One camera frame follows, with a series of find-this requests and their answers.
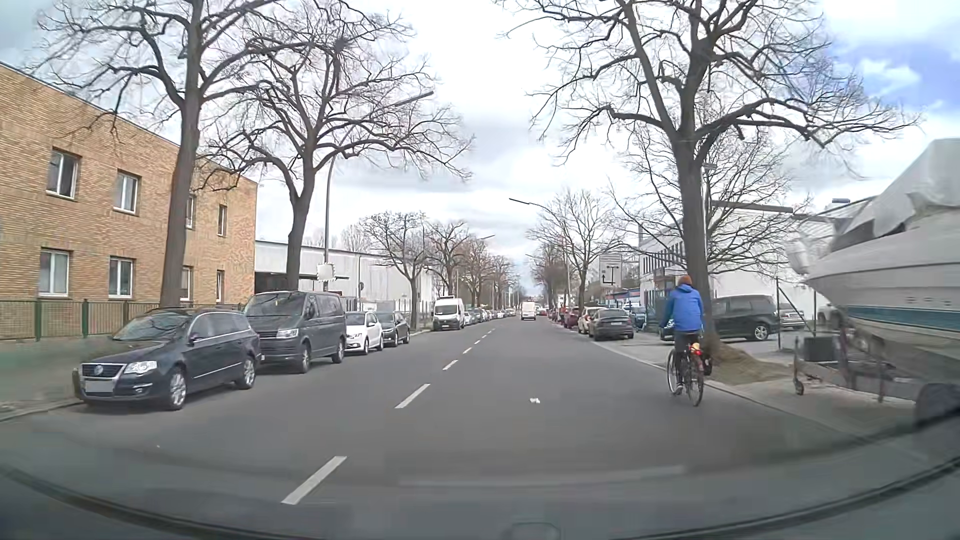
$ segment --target boat cover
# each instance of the boat cover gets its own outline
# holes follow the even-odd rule
[[[960,138],[938,138],[926,147],[846,228],[874,222],[881,237],[914,216],[960,209]]]

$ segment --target blue jacket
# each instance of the blue jacket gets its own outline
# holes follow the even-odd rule
[[[704,304],[697,289],[683,283],[670,291],[660,327],[673,319],[674,331],[700,331],[704,325]]]

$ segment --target bicycle rear wheel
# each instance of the bicycle rear wheel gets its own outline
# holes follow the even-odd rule
[[[674,367],[673,351],[666,357],[666,385],[670,389],[670,394],[677,395],[677,369]]]
[[[699,356],[687,356],[684,378],[687,398],[693,406],[699,406],[704,399],[704,363]]]

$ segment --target white delivery van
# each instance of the white delivery van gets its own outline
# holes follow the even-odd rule
[[[455,296],[442,296],[433,304],[433,330],[459,330],[465,325],[464,301]]]
[[[537,320],[537,304],[533,302],[520,304],[520,320],[525,321],[527,319],[531,321]]]

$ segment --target cyclist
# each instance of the cyclist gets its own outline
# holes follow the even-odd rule
[[[677,288],[670,291],[660,327],[666,328],[667,322],[673,319],[673,365],[677,369],[677,388],[683,385],[684,377],[680,372],[680,357],[686,354],[686,348],[700,338],[700,330],[704,326],[704,303],[700,293],[693,288],[693,280],[687,276],[680,276]]]

